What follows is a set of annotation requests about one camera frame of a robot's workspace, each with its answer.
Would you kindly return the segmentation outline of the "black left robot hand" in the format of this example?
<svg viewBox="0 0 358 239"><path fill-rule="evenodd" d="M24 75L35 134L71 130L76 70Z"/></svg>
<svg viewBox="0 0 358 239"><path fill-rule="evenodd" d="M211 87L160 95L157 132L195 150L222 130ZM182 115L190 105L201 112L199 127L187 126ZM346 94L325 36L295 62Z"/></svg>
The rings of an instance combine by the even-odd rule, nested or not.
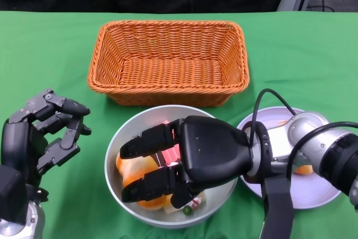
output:
<svg viewBox="0 0 358 239"><path fill-rule="evenodd" d="M53 166L75 156L80 135L90 135L84 116L90 109L58 96L52 89L37 94L12 114L2 130L1 163L22 173L25 182L39 186Z"/></svg>

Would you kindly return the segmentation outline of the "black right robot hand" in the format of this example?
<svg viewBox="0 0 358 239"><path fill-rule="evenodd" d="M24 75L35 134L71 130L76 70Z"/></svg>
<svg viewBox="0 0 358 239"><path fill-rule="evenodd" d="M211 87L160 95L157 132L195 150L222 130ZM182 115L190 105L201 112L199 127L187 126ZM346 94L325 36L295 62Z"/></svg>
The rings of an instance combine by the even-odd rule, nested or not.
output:
<svg viewBox="0 0 358 239"><path fill-rule="evenodd" d="M205 116L188 116L149 128L125 143L120 157L146 157L176 144L181 162L146 173L124 187L121 192L124 203L171 195L171 204L181 208L203 190L223 185L253 166L246 133Z"/></svg>

